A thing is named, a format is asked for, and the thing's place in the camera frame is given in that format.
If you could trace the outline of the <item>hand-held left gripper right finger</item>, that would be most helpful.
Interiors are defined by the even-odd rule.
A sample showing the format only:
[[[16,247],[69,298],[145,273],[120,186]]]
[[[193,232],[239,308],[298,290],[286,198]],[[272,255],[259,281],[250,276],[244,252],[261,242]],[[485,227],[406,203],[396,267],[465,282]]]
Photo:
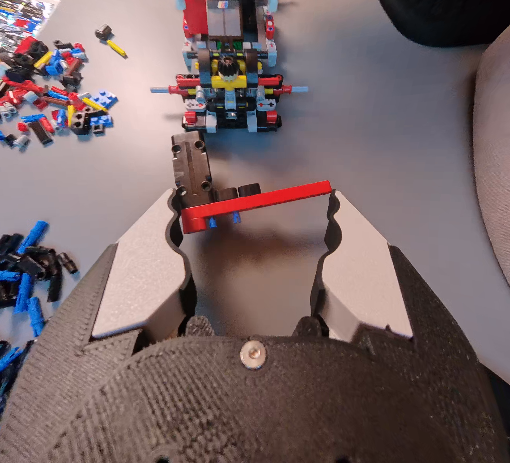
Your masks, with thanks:
[[[327,252],[319,259],[311,314],[333,340],[351,343],[368,329],[411,340],[413,329],[390,246],[339,191],[329,197]]]

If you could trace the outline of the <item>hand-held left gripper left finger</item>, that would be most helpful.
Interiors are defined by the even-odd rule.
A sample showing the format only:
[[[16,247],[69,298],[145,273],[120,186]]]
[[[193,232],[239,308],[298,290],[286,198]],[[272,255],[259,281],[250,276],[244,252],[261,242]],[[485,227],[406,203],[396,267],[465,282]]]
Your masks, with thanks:
[[[197,292],[176,189],[163,193],[119,238],[92,329],[95,340],[135,329],[150,341],[176,335],[194,316]]]

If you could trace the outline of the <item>red black lego beam assembly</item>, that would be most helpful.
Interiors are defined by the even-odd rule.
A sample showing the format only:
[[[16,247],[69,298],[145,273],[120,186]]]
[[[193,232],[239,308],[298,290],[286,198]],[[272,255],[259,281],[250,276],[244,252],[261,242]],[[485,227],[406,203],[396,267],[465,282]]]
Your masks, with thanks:
[[[200,131],[171,137],[172,165],[176,185],[176,203],[182,231],[193,234],[217,227],[218,217],[231,215],[236,224],[240,214],[333,192],[329,181],[262,192],[258,183],[216,189]]]

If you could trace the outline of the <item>lego race car model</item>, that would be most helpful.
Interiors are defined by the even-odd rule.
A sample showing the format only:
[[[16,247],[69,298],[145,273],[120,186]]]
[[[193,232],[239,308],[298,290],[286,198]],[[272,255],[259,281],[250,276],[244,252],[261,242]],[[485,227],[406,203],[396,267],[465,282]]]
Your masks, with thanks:
[[[150,91],[182,98],[187,132],[277,131],[280,97],[308,91],[267,72],[277,63],[278,0],[175,0],[175,6],[182,11],[187,72],[176,75],[175,85]]]

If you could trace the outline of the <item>pile of mixed lego pieces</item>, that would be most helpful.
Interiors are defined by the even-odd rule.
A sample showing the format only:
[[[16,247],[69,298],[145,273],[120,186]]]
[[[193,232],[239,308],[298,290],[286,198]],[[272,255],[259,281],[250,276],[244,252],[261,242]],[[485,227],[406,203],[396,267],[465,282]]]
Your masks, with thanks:
[[[51,49],[26,36],[12,51],[1,47],[1,123],[16,130],[1,131],[1,146],[23,151],[32,137],[48,147],[56,135],[105,135],[118,97],[104,89],[80,92],[87,62],[79,42],[55,40]]]

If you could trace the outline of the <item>pile of black blue pins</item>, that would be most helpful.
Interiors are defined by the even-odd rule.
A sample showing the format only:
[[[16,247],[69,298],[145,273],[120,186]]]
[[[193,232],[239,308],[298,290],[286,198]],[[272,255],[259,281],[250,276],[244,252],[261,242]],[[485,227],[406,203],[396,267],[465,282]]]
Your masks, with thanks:
[[[38,220],[26,236],[1,236],[1,312],[12,309],[13,315],[27,315],[32,331],[32,338],[22,346],[1,339],[1,415],[31,348],[46,325],[41,301],[34,293],[36,283],[46,284],[48,303],[58,302],[63,271],[70,275],[79,272],[68,253],[41,243],[48,227],[46,221]]]

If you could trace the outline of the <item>holographic sticker sheet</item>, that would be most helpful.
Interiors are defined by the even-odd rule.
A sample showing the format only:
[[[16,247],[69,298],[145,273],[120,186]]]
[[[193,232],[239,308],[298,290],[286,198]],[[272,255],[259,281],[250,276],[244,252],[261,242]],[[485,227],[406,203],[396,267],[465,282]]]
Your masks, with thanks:
[[[26,38],[37,39],[60,0],[1,0],[1,53],[13,55]]]

